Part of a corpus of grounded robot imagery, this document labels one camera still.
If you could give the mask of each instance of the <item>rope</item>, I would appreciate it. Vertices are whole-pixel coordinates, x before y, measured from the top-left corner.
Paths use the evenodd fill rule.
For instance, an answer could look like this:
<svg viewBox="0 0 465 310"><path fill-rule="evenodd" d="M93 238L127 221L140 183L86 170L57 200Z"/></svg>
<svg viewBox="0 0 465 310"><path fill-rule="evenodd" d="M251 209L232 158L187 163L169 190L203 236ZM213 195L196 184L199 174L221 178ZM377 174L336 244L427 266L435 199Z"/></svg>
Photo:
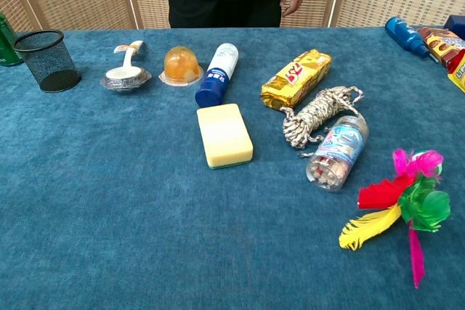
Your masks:
<svg viewBox="0 0 465 310"><path fill-rule="evenodd" d="M358 96L351 102L352 92ZM282 107L280 110L286 114L283 122L284 137L292 147L303 149L307 142L321 142L325 137L318 135L312 137L312 132L317 130L325 121L335 116L342 110L350 110L356 116L363 116L353 107L363 98L363 91L355 86L337 86L332 89L324 89L317 93L311 103L294 115L292 108Z"/></svg>

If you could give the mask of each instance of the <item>yellow package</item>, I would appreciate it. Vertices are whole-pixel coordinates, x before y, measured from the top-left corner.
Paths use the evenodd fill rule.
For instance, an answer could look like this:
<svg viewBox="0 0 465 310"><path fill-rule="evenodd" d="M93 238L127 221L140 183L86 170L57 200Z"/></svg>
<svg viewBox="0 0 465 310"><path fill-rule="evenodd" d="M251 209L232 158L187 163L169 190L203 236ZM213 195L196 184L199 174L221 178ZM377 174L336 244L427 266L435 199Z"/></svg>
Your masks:
<svg viewBox="0 0 465 310"><path fill-rule="evenodd" d="M328 74L331 62L331 56L318 50L304 52L262 86L263 103L276 110L294 109Z"/></svg>
<svg viewBox="0 0 465 310"><path fill-rule="evenodd" d="M465 92L465 50L462 50L450 64L448 77L460 90Z"/></svg>

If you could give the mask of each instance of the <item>blue spray can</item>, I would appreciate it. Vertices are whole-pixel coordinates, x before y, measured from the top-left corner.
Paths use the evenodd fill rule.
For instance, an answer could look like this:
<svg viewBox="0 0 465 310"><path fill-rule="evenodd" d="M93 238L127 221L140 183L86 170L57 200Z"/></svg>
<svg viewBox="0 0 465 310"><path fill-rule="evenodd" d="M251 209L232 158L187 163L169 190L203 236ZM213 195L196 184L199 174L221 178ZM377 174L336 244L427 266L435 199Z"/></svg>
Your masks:
<svg viewBox="0 0 465 310"><path fill-rule="evenodd" d="M220 105L238 62L239 51L229 43L218 46L195 101L201 108Z"/></svg>
<svg viewBox="0 0 465 310"><path fill-rule="evenodd" d="M437 62L426 47L426 44L423 42L421 35L409 26L402 18L398 16L390 18L384 28L389 36L391 36L391 38L393 38L405 50L411 51L423 58L430 56Z"/></svg>

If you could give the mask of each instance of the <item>blue tablecloth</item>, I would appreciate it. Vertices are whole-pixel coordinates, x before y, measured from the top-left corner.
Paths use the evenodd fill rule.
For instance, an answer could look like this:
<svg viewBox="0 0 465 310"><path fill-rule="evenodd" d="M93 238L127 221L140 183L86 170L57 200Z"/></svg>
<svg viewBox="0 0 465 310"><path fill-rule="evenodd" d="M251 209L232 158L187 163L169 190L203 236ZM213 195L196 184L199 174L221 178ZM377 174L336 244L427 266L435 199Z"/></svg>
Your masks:
<svg viewBox="0 0 465 310"><path fill-rule="evenodd" d="M131 94L99 85L142 39L154 78ZM211 170L194 93L163 84L165 53L190 47L205 69L223 42L240 61L224 103L239 105L254 159ZM71 31L82 73L45 94L25 65L0 68L1 309L461 309L465 292L464 94L383 28ZM333 57L322 88L357 86L370 137L343 190L317 189L260 87L308 49ZM310 145L306 150L316 148ZM392 179L392 152L436 149L452 213L420 233L415 290L400 219L358 251L342 227L361 187Z"/></svg>

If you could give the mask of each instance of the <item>green feather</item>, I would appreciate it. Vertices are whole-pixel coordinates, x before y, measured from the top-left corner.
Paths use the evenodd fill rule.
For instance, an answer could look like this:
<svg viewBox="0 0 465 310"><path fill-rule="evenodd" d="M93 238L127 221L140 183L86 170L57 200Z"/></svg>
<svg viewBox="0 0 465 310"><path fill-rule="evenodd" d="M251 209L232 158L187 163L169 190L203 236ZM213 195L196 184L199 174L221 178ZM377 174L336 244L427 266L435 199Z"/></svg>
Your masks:
<svg viewBox="0 0 465 310"><path fill-rule="evenodd" d="M415 230L436 232L450 215L449 195L434 190L436 183L435 178L420 175L399 198L402 218L406 223L411 220Z"/></svg>

